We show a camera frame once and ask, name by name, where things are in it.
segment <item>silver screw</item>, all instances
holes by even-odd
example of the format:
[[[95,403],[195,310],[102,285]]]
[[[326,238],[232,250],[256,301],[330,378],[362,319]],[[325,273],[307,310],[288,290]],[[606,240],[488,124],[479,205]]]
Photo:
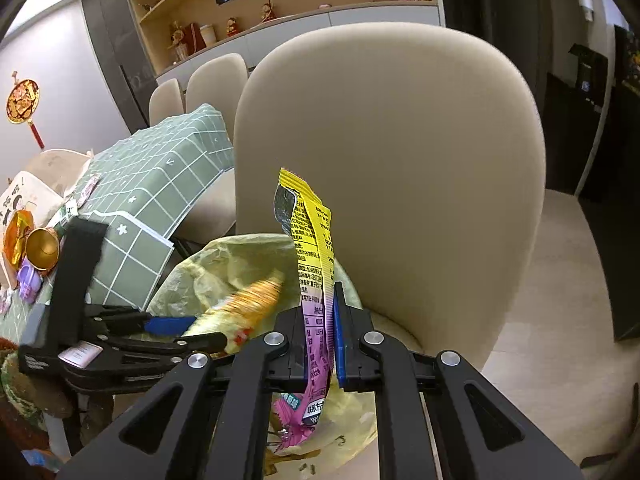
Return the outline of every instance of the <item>silver screw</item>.
[[[187,363],[191,368],[202,368],[205,364],[207,364],[209,358],[206,354],[192,354],[187,359]]]
[[[269,346],[278,346],[284,341],[284,336],[280,332],[269,332],[264,336],[264,342]]]
[[[379,345],[385,340],[385,337],[380,333],[372,330],[371,332],[367,332],[364,335],[364,341],[369,343],[370,345]]]
[[[447,366],[458,366],[460,364],[460,356],[451,350],[443,352],[440,360]]]

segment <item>tile floor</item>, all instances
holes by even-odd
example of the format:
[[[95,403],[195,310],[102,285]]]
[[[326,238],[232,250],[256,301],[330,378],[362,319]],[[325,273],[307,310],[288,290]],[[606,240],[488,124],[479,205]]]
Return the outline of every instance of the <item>tile floor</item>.
[[[575,462],[618,449],[640,340],[613,341],[598,251],[573,196],[546,192],[532,261],[482,371]],[[377,460],[374,443],[330,477],[378,478]]]

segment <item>trash bag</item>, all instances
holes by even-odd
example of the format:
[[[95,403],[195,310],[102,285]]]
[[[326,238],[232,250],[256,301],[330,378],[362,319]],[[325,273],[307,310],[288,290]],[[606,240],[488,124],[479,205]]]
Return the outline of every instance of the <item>trash bag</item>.
[[[199,316],[230,294],[274,270],[284,274],[278,303],[252,335],[272,330],[276,315],[300,305],[298,259],[285,234],[251,234],[219,238],[178,264],[148,306],[154,316]],[[335,280],[342,282],[347,304],[362,308],[360,298],[338,261]],[[298,446],[278,448],[279,419],[271,413],[264,473],[273,480],[326,474],[343,465],[376,437],[373,393],[345,393],[335,374],[314,433]]]

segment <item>gold bowl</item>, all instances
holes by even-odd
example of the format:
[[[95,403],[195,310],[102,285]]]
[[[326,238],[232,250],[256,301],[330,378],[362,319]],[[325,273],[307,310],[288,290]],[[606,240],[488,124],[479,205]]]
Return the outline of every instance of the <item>gold bowl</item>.
[[[55,267],[60,256],[58,235],[51,228],[39,227],[27,236],[26,256],[31,265],[40,272]]]

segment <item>green checkered tablecloth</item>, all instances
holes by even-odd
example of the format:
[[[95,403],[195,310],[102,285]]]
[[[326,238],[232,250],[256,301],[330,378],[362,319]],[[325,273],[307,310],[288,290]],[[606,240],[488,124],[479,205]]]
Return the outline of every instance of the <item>green checkered tablecloth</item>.
[[[82,218],[110,226],[90,301],[146,308],[174,250],[169,236],[204,190],[233,166],[222,115],[207,104],[96,155],[74,193],[77,199],[89,178],[101,175],[79,211]],[[50,291],[47,280],[37,301],[45,303]],[[28,311],[15,294],[11,310],[0,318],[0,336],[17,341]]]

